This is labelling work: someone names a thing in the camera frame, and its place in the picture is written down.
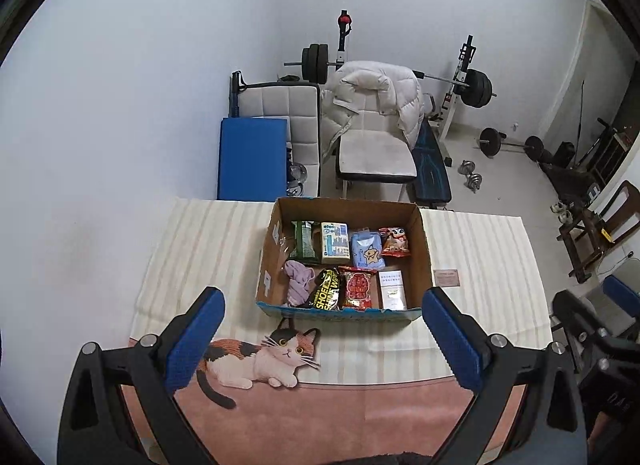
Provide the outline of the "white barbell rack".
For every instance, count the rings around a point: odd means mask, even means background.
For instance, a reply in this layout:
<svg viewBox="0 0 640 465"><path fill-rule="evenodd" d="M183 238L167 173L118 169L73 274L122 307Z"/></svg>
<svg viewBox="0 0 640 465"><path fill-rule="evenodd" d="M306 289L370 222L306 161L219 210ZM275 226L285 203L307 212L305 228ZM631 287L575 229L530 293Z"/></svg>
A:
<svg viewBox="0 0 640 465"><path fill-rule="evenodd" d="M427 115L427 121L434 130L436 140L441 147L444 146L450 126L454 121L454 113L456 113L457 107L461 103L466 74L474 58L475 51L473 36L469 35L460 48L454 75L451 80L445 81L448 88L442 97L442 102L436 104L433 96L428 95L432 103L432 112Z"/></svg>

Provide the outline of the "red cartoon snack bag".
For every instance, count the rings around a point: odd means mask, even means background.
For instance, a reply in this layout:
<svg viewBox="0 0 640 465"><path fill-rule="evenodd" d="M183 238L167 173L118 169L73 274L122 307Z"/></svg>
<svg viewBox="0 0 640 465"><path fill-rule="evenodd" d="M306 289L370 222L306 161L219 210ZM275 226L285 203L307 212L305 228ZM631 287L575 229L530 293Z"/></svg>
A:
<svg viewBox="0 0 640 465"><path fill-rule="evenodd" d="M410 255L407 233L401 227L384 227L378 229L381 237L383 257L408 257Z"/></svg>

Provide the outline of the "white puffer jacket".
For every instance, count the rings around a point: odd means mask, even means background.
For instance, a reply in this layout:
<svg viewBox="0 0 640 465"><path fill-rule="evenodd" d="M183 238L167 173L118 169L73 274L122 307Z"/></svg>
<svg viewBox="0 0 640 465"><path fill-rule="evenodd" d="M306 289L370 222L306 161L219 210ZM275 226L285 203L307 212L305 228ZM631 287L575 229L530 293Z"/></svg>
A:
<svg viewBox="0 0 640 465"><path fill-rule="evenodd" d="M362 108L356 100L363 92L373 92L382 110L398 113L399 127L413 149L425 115L420 82L395 81L382 73L358 70L333 73L321 90L322 155L328 156L337 139L349 129L352 117Z"/></svg>

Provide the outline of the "barbell on floor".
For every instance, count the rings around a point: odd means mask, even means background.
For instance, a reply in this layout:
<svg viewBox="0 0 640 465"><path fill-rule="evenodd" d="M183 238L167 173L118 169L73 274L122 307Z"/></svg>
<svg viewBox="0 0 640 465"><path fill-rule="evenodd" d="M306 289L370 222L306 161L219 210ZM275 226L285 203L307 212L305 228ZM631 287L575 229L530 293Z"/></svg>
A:
<svg viewBox="0 0 640 465"><path fill-rule="evenodd" d="M485 156L493 158L503 147L517 148L533 162L539 162L544 153L544 143L537 136L529 136L524 142L510 139L497 129L486 127L477 138L477 147Z"/></svg>

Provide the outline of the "black yellow snack bag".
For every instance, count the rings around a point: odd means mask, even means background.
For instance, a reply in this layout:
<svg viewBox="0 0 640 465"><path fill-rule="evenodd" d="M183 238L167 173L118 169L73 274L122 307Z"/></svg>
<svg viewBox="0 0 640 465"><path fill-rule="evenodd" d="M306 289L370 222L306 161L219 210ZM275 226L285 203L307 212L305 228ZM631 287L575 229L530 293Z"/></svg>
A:
<svg viewBox="0 0 640 465"><path fill-rule="evenodd" d="M310 293L307 308L323 311L336 310L340 301L341 282L340 274L334 268L323 269L314 280L316 287Z"/></svg>

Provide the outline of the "white cushioned chair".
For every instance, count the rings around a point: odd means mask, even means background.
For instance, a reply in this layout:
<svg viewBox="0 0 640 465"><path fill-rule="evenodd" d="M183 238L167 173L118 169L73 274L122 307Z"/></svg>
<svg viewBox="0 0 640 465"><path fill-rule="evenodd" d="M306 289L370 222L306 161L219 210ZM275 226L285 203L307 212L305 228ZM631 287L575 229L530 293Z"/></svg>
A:
<svg viewBox="0 0 640 465"><path fill-rule="evenodd" d="M405 187L416 179L416 163L395 110L382 110L373 92L357 97L362 108L338 141L335 173L342 196L356 181Z"/></svg>

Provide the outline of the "chrome dumbbells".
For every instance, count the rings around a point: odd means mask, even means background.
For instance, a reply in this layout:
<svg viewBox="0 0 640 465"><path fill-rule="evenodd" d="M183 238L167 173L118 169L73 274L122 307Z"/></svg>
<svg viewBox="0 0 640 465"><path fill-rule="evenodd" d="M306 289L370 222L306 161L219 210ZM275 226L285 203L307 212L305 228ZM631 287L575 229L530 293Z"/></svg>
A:
<svg viewBox="0 0 640 465"><path fill-rule="evenodd" d="M473 193L476 193L478 190L480 190L483 182L483 177L481 174L477 173L476 165L473 161L463 160L458 167L458 173L465 178L465 188L471 190Z"/></svg>

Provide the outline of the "white paper packet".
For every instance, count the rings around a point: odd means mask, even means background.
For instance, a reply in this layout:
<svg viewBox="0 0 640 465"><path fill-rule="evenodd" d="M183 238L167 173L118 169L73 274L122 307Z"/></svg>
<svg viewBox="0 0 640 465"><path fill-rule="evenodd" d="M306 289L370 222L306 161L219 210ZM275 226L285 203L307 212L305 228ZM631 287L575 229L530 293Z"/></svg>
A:
<svg viewBox="0 0 640 465"><path fill-rule="evenodd" d="M401 311L407 309L404 279L400 270L385 270L378 273L382 308Z"/></svg>

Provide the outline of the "grey tufted sofa cushion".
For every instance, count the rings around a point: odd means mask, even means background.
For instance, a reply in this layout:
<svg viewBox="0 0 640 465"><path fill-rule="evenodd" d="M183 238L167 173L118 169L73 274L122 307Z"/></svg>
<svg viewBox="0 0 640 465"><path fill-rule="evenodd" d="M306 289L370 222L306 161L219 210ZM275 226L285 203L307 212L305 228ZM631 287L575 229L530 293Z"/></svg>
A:
<svg viewBox="0 0 640 465"><path fill-rule="evenodd" d="M320 194L320 87L317 84L270 82L246 84L242 73L230 77L231 116L241 118L283 118L288 123L286 146L293 163L304 165L307 179L302 183L306 198Z"/></svg>

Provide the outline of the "green snack bag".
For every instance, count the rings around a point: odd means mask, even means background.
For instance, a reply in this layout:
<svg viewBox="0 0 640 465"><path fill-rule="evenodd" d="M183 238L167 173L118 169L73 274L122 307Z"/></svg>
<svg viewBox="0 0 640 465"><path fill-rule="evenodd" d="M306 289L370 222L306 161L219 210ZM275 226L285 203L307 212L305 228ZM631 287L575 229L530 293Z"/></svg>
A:
<svg viewBox="0 0 640 465"><path fill-rule="evenodd" d="M314 244L314 222L296 220L292 222L294 247L290 258L299 263L319 263L320 256Z"/></svg>

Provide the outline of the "striped tablecloth with cat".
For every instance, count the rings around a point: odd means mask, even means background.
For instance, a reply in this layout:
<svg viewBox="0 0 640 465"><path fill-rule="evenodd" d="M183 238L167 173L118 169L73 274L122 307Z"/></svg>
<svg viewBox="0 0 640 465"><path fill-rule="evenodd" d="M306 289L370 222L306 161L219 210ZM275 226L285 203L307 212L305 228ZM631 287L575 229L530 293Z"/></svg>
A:
<svg viewBox="0 0 640 465"><path fill-rule="evenodd" d="M221 338L257 343L277 325L256 305L262 244L274 240L268 203L178 199L137 300L133 337L160 332L202 289L226 297ZM542 348L551 331L544 285L520 218L424 211L432 264L454 270L448 294L489 333ZM421 320L320 324L317 367L293 389L232 391L227 410L198 384L177 393L186 418L221 464L321 464L375 454L432 454L471 393L452 377Z"/></svg>

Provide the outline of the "red floral snack bag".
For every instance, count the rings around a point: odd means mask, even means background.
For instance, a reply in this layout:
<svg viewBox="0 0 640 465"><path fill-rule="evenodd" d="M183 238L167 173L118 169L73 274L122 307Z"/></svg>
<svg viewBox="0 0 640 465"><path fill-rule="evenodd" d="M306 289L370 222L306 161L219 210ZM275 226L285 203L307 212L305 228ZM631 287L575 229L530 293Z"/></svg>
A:
<svg viewBox="0 0 640 465"><path fill-rule="evenodd" d="M338 268L341 307L367 310L373 306L372 291L376 272L352 267Z"/></svg>

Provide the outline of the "blue building box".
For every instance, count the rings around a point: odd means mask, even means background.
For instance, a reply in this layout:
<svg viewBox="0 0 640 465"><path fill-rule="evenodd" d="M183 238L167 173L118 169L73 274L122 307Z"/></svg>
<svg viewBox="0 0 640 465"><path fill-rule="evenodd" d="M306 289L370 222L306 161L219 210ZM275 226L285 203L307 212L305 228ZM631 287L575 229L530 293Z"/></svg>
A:
<svg viewBox="0 0 640 465"><path fill-rule="evenodd" d="M344 222L322 222L321 263L347 265L350 256L348 225Z"/></svg>

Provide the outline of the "brown label patch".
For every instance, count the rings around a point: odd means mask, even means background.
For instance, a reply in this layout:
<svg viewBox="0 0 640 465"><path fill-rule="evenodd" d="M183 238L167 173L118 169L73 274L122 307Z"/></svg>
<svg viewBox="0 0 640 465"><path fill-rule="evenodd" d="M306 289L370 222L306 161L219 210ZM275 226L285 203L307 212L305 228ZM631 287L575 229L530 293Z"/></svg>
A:
<svg viewBox="0 0 640 465"><path fill-rule="evenodd" d="M433 271L434 284L442 287L459 287L460 275L457 269L437 269Z"/></svg>

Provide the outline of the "light blue cat pouch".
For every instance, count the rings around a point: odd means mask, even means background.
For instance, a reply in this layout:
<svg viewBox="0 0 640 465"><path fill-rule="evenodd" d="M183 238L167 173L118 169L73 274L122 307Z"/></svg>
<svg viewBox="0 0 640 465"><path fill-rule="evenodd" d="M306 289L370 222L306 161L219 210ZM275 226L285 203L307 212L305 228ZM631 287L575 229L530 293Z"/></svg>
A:
<svg viewBox="0 0 640 465"><path fill-rule="evenodd" d="M350 250L355 268L378 271L385 267L382 240L378 231L364 230L352 233Z"/></svg>

